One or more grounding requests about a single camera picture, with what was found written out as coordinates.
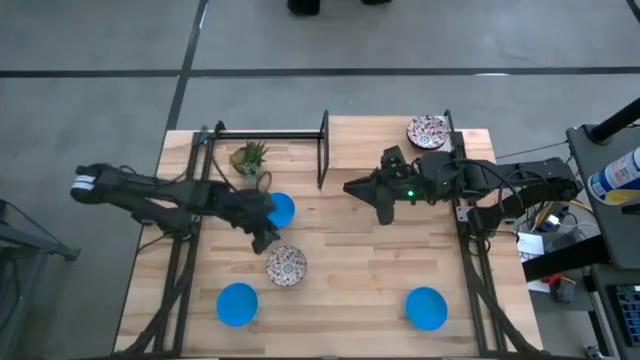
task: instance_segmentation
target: gray concrete floor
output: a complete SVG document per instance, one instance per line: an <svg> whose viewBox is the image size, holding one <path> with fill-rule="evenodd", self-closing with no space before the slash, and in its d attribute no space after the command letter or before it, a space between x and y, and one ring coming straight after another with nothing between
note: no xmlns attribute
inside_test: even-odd
<svg viewBox="0 0 640 360"><path fill-rule="evenodd" d="M528 67L637 65L640 24L624 0L396 0L381 8L325 0L320 17L284 0L211 0L194 68ZM0 70L179 69L197 0L0 0ZM0 79L0 197L70 245L53 259L29 316L22 357L106 355L113 345L140 227L68 195L75 166L153 173L175 79ZM640 75L192 79L179 129L315 128L334 114L451 109L489 128L498 155L562 141L640 93ZM550 156L557 147L509 161ZM538 314L545 348L578 355L574 315Z"/></svg>

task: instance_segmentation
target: wooden tabletop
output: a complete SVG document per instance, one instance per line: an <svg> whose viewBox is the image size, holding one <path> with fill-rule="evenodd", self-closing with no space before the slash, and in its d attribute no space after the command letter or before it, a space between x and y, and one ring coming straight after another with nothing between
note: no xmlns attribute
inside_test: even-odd
<svg viewBox="0 0 640 360"><path fill-rule="evenodd" d="M397 135L408 119L332 117L330 166L322 190L316 186L315 141L267 141L264 169L273 174L270 191L294 198L295 219L281 231L282 239L262 255L252 252L251 239L242 231L219 219L203 220L183 356L477 355L451 205L398 203L395 222L380 226L373 208L342 191L345 181L379 166L385 147L402 144L407 159L419 155L405 145L406 137ZM388 131L375 135L376 141L358 137L361 133L355 130L374 131L371 124ZM469 158L495 160L487 130L462 131ZM183 171L191 134L167 134L159 176L171 178ZM228 158L242 144L224 140L215 146L217 161L237 186L243 179L228 165ZM212 178L219 178L213 172ZM141 245L159 235L157 229L145 229ZM300 248L308 260L305 278L292 288L274 285L265 273L267 256L281 245ZM131 344L158 309L170 247L171 241L163 240L138 255L116 350ZM525 337L540 347L513 237L493 238L490 260L501 306ZM234 282L250 284L259 296L256 317L241 328L223 325L215 311L218 294ZM449 318L438 331L416 330L404 313L407 294L419 286L436 288L447 301ZM173 336L175 311L168 339ZM486 310L483 319L489 329Z"/></svg>

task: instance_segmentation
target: blue and white can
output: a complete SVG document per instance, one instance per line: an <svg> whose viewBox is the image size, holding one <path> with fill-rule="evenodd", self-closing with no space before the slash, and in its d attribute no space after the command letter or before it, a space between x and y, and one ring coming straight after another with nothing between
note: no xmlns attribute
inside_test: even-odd
<svg viewBox="0 0 640 360"><path fill-rule="evenodd" d="M640 147L591 175L587 188L607 205L622 205L640 198Z"/></svg>

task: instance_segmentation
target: blue bowl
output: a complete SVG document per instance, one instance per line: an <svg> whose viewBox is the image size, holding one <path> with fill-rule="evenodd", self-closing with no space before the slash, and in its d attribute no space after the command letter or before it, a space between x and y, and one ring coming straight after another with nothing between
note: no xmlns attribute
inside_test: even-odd
<svg viewBox="0 0 640 360"><path fill-rule="evenodd" d="M447 303L430 287L419 287L409 293L406 311L409 321L424 331L438 330L447 321Z"/></svg>
<svg viewBox="0 0 640 360"><path fill-rule="evenodd" d="M293 203L293 199L285 193L271 193L271 200L273 200L276 209L270 212L267 218L278 229L282 229L293 220L293 215L296 213L296 205Z"/></svg>
<svg viewBox="0 0 640 360"><path fill-rule="evenodd" d="M246 325L258 311L258 294L247 284L231 284L218 295L216 311L225 325Z"/></svg>

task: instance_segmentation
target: small succulent plant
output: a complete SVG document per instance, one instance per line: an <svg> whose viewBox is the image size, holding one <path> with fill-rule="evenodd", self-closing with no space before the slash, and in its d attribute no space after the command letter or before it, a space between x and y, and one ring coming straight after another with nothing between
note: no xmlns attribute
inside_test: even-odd
<svg viewBox="0 0 640 360"><path fill-rule="evenodd" d="M247 141L247 143L236 150L229 157L231 166L244 175L249 182L249 185L255 186L258 176L260 175L260 167L265 162L264 154L267 153L269 148L265 148L266 142L253 142Z"/></svg>

